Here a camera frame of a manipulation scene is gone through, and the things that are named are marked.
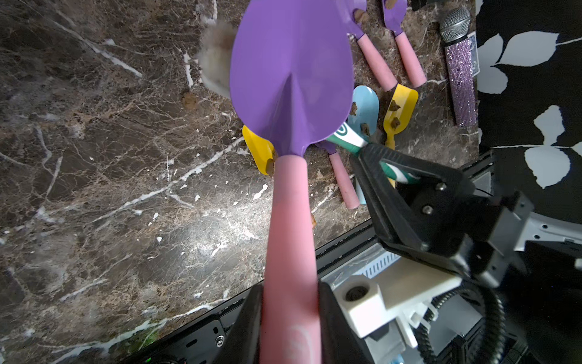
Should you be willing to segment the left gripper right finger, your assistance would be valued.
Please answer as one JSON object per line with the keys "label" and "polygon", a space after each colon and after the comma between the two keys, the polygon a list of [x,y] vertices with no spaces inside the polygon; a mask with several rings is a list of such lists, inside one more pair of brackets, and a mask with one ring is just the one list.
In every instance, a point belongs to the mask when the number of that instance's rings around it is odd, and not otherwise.
{"label": "left gripper right finger", "polygon": [[318,282],[323,363],[373,363],[370,351],[350,328],[329,284]]}

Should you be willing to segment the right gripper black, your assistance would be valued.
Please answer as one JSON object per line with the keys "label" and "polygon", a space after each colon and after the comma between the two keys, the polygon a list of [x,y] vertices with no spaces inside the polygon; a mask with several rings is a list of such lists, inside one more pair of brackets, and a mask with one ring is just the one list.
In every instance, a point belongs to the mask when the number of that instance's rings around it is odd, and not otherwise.
{"label": "right gripper black", "polygon": [[534,210],[523,193],[474,195],[459,169],[380,144],[350,156],[385,249],[484,288],[498,288]]}

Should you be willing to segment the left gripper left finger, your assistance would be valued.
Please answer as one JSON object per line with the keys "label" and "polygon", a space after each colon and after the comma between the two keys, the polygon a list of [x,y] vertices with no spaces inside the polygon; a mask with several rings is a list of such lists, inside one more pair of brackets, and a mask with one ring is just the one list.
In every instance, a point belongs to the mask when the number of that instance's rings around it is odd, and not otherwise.
{"label": "left gripper left finger", "polygon": [[251,287],[214,364],[258,363],[263,285]]}

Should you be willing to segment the yellow square trowel wooden handle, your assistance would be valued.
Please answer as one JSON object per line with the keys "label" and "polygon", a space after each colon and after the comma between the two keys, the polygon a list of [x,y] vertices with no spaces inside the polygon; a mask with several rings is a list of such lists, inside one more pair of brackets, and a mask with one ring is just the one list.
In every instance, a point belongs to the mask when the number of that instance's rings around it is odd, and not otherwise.
{"label": "yellow square trowel wooden handle", "polygon": [[262,174],[272,177],[274,175],[274,163],[277,158],[272,143],[253,133],[247,126],[242,128],[242,135],[258,170]]}

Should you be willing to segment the purple pointed trowel front row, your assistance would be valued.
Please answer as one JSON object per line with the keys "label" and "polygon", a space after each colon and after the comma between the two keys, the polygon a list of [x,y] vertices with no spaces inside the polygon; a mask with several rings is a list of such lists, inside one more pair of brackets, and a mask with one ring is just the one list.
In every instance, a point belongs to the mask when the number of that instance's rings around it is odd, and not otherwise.
{"label": "purple pointed trowel front row", "polygon": [[353,59],[333,1],[252,1],[230,64],[241,121],[272,143],[274,191],[265,262],[259,360],[321,362],[318,274],[306,149],[347,118]]}

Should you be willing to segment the green white scrub brush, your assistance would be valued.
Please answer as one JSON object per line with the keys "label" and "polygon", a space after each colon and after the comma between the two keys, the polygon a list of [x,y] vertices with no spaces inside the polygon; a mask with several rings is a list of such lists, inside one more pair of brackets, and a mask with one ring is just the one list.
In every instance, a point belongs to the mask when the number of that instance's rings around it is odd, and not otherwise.
{"label": "green white scrub brush", "polygon": [[280,165],[274,167],[274,186],[285,193],[304,190],[308,185],[307,165],[303,153],[310,142],[327,140],[338,143],[352,153],[359,153],[367,142],[356,135],[339,116],[315,123],[312,102],[301,95],[304,85],[321,89],[338,87],[332,96],[322,98],[330,105],[347,101],[347,82],[353,78],[350,44],[337,18],[308,21],[290,18],[286,21],[258,22],[237,38],[236,29],[228,23],[207,26],[201,39],[199,62],[202,81],[210,90],[243,105],[243,71],[257,71],[256,61],[283,57],[283,65],[274,68],[275,82],[268,89],[276,92],[272,100],[257,112],[240,109],[244,116],[256,116],[246,126],[274,148],[280,147]]}

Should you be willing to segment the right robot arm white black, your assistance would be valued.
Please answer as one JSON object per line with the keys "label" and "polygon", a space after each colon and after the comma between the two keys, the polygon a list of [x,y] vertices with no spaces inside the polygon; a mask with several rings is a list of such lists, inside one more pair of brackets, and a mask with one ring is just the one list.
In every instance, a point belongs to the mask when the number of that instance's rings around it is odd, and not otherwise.
{"label": "right robot arm white black", "polygon": [[509,329],[540,363],[581,361],[581,247],[523,238],[534,209],[523,193],[479,196],[462,171],[380,144],[350,162],[383,248],[461,279],[433,305],[461,294],[481,304],[469,362],[501,362]]}

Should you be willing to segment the purple square trowel front row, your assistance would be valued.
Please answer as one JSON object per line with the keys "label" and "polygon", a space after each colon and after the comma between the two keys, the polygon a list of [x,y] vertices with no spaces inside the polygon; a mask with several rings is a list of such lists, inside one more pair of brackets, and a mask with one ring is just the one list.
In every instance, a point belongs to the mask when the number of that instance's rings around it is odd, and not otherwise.
{"label": "purple square trowel front row", "polygon": [[339,191],[347,209],[357,209],[360,206],[359,198],[335,145],[327,140],[318,142],[315,145],[327,152]]}

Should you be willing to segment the light blue trowel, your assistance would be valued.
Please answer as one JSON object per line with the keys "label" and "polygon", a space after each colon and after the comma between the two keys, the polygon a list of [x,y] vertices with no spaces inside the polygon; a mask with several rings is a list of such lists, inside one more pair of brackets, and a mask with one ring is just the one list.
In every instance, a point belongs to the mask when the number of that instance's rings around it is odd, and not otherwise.
{"label": "light blue trowel", "polygon": [[368,86],[353,90],[353,105],[347,124],[366,142],[371,143],[377,131],[380,103],[377,94]]}

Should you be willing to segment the playing card deck box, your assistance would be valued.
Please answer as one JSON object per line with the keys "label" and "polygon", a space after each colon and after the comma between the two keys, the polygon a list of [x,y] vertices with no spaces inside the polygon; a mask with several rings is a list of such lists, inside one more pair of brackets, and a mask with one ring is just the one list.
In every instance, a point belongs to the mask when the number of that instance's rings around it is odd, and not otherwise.
{"label": "playing card deck box", "polygon": [[480,73],[476,32],[468,34],[469,49],[471,53],[471,76],[476,77]]}

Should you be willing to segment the black front rail base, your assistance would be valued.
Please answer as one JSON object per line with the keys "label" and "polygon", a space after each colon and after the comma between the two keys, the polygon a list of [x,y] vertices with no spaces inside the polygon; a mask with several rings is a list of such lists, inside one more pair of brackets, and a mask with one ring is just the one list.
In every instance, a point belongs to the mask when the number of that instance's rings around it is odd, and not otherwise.
{"label": "black front rail base", "polygon": [[[377,243],[371,221],[366,221],[318,248],[318,277],[350,253]],[[233,327],[250,289],[222,303],[202,317],[129,356],[127,363],[213,363]]]}

